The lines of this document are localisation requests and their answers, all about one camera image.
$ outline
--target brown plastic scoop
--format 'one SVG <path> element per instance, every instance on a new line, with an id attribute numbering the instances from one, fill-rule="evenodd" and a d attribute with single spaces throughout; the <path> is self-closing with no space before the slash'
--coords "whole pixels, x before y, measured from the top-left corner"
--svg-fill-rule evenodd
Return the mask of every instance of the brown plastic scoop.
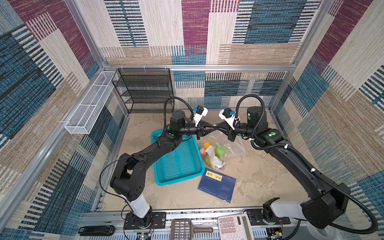
<path id="1" fill-rule="evenodd" d="M 191 240 L 194 233 L 213 233 L 212 227 L 193 227 L 189 219 L 174 219 L 170 225 L 170 240 Z"/>

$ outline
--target white calculator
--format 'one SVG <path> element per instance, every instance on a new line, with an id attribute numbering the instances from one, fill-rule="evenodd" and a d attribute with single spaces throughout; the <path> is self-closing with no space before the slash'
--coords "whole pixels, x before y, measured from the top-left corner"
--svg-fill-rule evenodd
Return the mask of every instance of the white calculator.
<path id="1" fill-rule="evenodd" d="M 221 240 L 253 240 L 252 226 L 246 214 L 218 217 Z"/>

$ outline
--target toy fruit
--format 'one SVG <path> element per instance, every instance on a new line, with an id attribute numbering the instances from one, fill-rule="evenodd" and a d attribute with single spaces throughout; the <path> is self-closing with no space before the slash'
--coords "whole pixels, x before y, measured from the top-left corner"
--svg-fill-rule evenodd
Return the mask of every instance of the toy fruit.
<path id="1" fill-rule="evenodd" d="M 209 144 L 208 142 L 204 143 L 204 148 L 207 149 L 211 146 L 211 144 Z"/>
<path id="2" fill-rule="evenodd" d="M 211 146 L 208 142 L 204 143 L 204 148 L 207 149 Z"/>
<path id="3" fill-rule="evenodd" d="M 225 149 L 224 146 L 218 146 L 218 147 L 216 148 L 216 153 L 215 153 L 215 155 L 216 155 L 217 157 L 224 157 L 224 156 L 225 156 L 225 152 L 226 152 L 226 149 Z"/>
<path id="4" fill-rule="evenodd" d="M 210 161 L 208 155 L 204 158 L 204 161 L 208 164 L 208 166 L 209 166 L 210 168 L 212 168 L 211 161 Z"/>
<path id="5" fill-rule="evenodd" d="M 204 148 L 201 148 L 201 149 L 200 149 L 200 155 L 201 155 L 201 157 L 203 158 L 203 157 L 206 157 L 208 154 L 205 152 L 205 149 L 204 149 Z"/>

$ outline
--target plastic bag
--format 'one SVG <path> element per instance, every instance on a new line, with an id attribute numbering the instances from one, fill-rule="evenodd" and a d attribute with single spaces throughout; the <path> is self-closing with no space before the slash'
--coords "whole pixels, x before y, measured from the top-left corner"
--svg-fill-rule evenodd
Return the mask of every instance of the plastic bag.
<path id="1" fill-rule="evenodd" d="M 203 153 L 204 151 L 202 149 L 207 149 L 209 147 L 206 143 L 213 146 L 214 154 L 218 159 L 209 157 L 206 153 Z M 205 159 L 206 163 L 212 169 L 223 169 L 226 166 L 229 157 L 245 153 L 245 148 L 240 138 L 237 137 L 234 142 L 231 142 L 228 140 L 228 137 L 220 131 L 212 132 L 211 135 L 209 135 L 209 138 L 205 141 L 202 149 L 200 150 L 202 158 Z"/>

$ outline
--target black wire shelf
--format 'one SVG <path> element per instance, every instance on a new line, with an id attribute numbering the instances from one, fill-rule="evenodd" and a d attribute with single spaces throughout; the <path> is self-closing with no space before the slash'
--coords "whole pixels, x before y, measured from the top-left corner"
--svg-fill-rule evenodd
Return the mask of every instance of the black wire shelf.
<path id="1" fill-rule="evenodd" d="M 112 81 L 129 113 L 162 113 L 167 98 L 174 96 L 168 68 L 119 68 Z M 167 103 L 172 113 L 174 99 Z"/>

